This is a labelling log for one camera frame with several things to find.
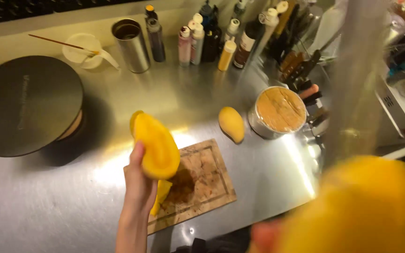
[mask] metal container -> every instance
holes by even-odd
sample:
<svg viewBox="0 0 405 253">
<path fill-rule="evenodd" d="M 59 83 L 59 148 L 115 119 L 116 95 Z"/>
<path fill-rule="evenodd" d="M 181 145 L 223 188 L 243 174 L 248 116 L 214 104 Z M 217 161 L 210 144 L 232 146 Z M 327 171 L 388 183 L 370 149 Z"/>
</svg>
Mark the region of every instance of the metal container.
<svg viewBox="0 0 405 253">
<path fill-rule="evenodd" d="M 265 124 L 263 122 L 262 117 L 259 115 L 259 112 L 257 111 L 257 101 L 259 100 L 260 96 L 268 89 L 287 89 L 287 88 L 279 87 L 279 86 L 268 87 L 267 89 L 264 89 L 257 96 L 256 102 L 254 103 L 254 106 L 248 112 L 248 121 L 249 121 L 249 124 L 250 124 L 251 128 L 258 135 L 260 135 L 260 136 L 262 136 L 263 138 L 266 138 L 266 139 L 276 139 L 276 138 L 278 138 L 278 137 L 280 137 L 280 136 L 282 136 L 284 134 L 290 134 L 290 133 L 294 133 L 294 132 L 299 131 L 301 129 L 301 127 L 306 123 L 307 114 L 304 115 L 304 121 L 298 127 L 298 129 L 295 129 L 295 130 L 292 130 L 292 131 L 289 131 L 289 132 L 280 132 L 280 131 L 273 130 L 269 126 L 267 126 L 267 124 Z M 301 100 L 301 98 L 299 98 L 298 94 L 295 93 L 295 95 L 299 100 Z"/>
<path fill-rule="evenodd" d="M 149 68 L 149 56 L 140 24 L 133 19 L 123 19 L 112 26 L 112 35 L 129 70 L 142 73 Z"/>
</svg>

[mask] steel countertop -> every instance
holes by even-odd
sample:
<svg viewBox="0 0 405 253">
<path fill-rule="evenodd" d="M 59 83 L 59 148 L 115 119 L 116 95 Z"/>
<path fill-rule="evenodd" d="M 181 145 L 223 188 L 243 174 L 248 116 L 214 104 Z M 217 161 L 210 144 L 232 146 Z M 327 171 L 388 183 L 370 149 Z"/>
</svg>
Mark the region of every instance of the steel countertop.
<svg viewBox="0 0 405 253">
<path fill-rule="evenodd" d="M 269 80 L 259 62 L 245 70 L 217 63 L 178 66 L 177 39 L 166 40 L 166 62 L 151 62 L 142 74 L 120 63 L 84 70 L 84 123 L 64 141 L 18 158 L 0 158 L 0 252 L 100 253 L 115 249 L 116 229 L 133 139 L 129 119 L 143 110 L 161 120 L 178 148 L 215 138 L 238 200 L 148 237 L 150 252 L 174 251 L 195 237 L 209 239 L 291 210 L 317 192 L 320 149 L 310 130 L 264 140 L 246 112 Z M 218 112 L 240 112 L 245 139 L 222 133 Z"/>
</svg>

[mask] mango flesh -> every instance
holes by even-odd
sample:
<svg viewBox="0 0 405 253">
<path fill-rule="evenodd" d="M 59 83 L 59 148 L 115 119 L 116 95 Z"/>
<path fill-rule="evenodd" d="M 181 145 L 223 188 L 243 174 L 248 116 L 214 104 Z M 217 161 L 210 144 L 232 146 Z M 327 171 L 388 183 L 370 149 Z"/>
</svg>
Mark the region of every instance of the mango flesh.
<svg viewBox="0 0 405 253">
<path fill-rule="evenodd" d="M 242 116 L 232 107 L 223 107 L 218 114 L 221 129 L 236 143 L 245 137 L 245 127 Z"/>
<path fill-rule="evenodd" d="M 145 153 L 143 172 L 152 179 L 166 180 L 176 174 L 180 153 L 171 133 L 157 119 L 144 112 L 131 117 L 135 142 L 142 141 Z"/>
<path fill-rule="evenodd" d="M 154 202 L 154 206 L 153 206 L 153 208 L 151 208 L 151 211 L 149 212 L 149 214 L 151 214 L 153 216 L 157 215 L 157 213 L 160 210 L 160 205 L 163 203 L 163 201 L 165 201 L 172 186 L 173 186 L 173 184 L 171 182 L 168 182 L 165 180 L 159 180 L 159 182 L 157 183 L 156 201 Z"/>
<path fill-rule="evenodd" d="M 405 253 L 405 163 L 339 164 L 324 174 L 318 197 L 283 222 L 273 253 Z"/>
</svg>

